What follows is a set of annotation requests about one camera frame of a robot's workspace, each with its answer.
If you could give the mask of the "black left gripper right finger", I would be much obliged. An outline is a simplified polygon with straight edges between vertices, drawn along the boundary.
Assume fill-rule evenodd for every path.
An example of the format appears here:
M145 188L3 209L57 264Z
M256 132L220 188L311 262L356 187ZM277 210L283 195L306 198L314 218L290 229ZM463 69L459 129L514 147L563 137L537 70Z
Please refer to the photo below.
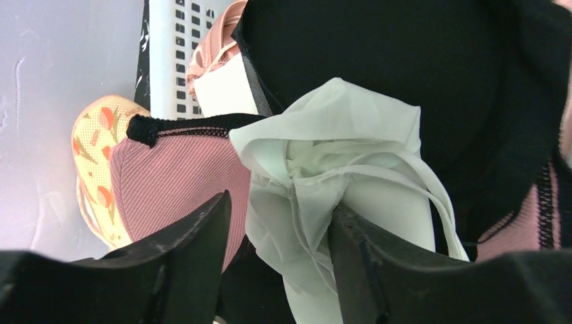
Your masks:
M423 249L350 208L328 240L344 323L570 323L571 251L468 263Z

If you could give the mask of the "pale green bra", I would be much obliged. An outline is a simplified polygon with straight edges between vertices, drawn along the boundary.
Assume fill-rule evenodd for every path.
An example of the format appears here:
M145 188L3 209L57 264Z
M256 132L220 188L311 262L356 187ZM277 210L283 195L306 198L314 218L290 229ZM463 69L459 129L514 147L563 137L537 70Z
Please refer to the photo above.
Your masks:
M448 255L468 259L451 199L420 156L420 118L419 107L334 78L230 131L251 172L246 234L283 277L297 323L342 321L327 242L339 203L429 251L436 209Z

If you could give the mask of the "black bra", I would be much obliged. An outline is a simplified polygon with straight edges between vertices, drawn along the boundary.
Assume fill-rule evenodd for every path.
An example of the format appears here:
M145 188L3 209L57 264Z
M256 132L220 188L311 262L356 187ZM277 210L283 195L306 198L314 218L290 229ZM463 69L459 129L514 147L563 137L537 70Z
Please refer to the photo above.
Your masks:
M419 106L471 263L571 251L568 5L248 1L232 36L265 115L335 77Z

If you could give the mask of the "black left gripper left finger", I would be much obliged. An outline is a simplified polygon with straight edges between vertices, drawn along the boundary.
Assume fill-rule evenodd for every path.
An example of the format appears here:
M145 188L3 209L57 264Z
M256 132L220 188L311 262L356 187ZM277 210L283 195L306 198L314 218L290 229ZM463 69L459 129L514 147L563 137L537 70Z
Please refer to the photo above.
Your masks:
M1 253L2 323L211 323L231 218L228 192L103 258Z

